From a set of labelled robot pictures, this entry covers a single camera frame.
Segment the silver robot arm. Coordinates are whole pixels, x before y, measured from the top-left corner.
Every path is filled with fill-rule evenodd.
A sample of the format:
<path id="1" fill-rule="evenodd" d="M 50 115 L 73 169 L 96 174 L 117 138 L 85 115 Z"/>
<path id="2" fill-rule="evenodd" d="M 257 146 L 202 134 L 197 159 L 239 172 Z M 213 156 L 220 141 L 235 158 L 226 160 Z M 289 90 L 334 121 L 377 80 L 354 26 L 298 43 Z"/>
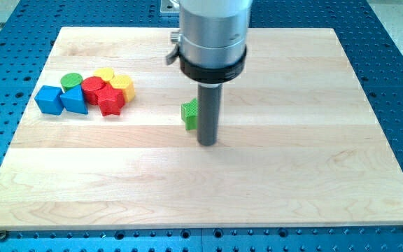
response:
<path id="1" fill-rule="evenodd" d="M 206 88 L 236 78 L 246 58 L 252 0 L 180 0 L 179 30 L 166 64 L 180 60 L 181 71 Z"/>

